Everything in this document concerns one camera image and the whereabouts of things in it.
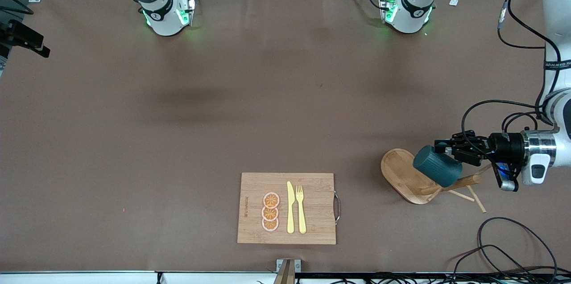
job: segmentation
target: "table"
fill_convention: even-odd
[[[487,172],[474,187],[487,214],[451,194],[411,205],[380,174],[388,150],[459,132],[473,103],[532,103],[541,87],[542,52],[496,37],[502,0],[448,1],[405,35],[367,0],[200,0],[194,28],[159,37],[131,0],[42,0],[26,24],[51,56],[16,49],[0,80],[0,270],[265,271],[295,257],[311,272],[442,272],[495,215],[569,266],[568,169],[518,193]],[[513,8],[542,29],[541,0]],[[518,110],[485,105],[467,127],[487,136]],[[337,245],[237,244],[242,172],[334,173]],[[550,263],[512,225],[484,241]],[[460,270],[492,269],[474,255]]]

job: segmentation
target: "small white paper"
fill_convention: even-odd
[[[458,0],[450,0],[449,5],[451,5],[451,6],[457,6],[457,5],[458,5]]]

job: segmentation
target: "plastic knife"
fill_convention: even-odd
[[[295,193],[294,187],[291,185],[291,182],[287,182],[287,232],[290,234],[294,233],[294,206],[295,202]]]

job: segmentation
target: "orange slice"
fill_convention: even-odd
[[[267,193],[263,203],[267,208],[276,208],[280,204],[280,197],[274,192]]]
[[[261,209],[261,217],[265,220],[265,221],[275,221],[277,218],[277,215],[279,214],[279,211],[277,210],[277,208],[267,208],[267,207],[263,207]]]
[[[280,225],[279,219],[270,222],[264,219],[261,221],[261,227],[263,227],[267,231],[274,231],[277,229],[279,225]]]

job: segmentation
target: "green led light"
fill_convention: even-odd
[[[394,15],[397,13],[398,7],[394,4],[390,10],[387,11],[387,15],[385,16],[386,22],[392,22],[394,20]]]
[[[147,14],[145,13],[145,10],[143,10],[143,16],[145,16],[145,20],[147,20],[147,25],[151,26],[151,22],[149,21],[149,17],[147,16]]]
[[[188,24],[188,13],[186,13],[185,11],[180,11],[179,9],[177,9],[177,15],[179,16],[180,23],[182,23],[182,25]]]
[[[426,12],[426,18],[424,19],[424,23],[428,22],[428,18],[430,17],[430,12],[432,12],[432,7],[428,9],[428,12]]]

